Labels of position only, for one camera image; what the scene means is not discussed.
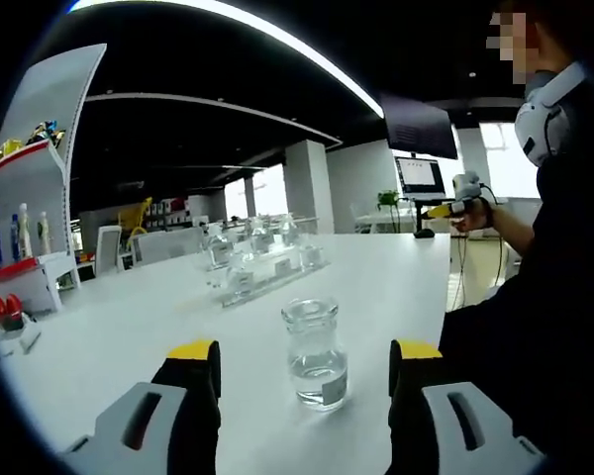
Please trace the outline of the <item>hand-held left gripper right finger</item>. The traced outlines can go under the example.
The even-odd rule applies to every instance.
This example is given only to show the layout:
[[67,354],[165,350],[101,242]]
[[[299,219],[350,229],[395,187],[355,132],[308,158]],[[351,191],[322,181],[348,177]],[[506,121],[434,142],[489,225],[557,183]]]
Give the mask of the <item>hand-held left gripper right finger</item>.
[[534,474],[545,455],[432,345],[389,350],[390,474]]

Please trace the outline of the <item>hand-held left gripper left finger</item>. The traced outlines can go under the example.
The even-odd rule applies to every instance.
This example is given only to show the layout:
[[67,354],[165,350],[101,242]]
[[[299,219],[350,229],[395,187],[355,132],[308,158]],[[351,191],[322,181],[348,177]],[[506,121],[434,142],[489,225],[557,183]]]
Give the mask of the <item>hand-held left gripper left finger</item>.
[[220,397],[219,343],[178,346],[151,381],[103,411],[62,462],[74,474],[214,474]]

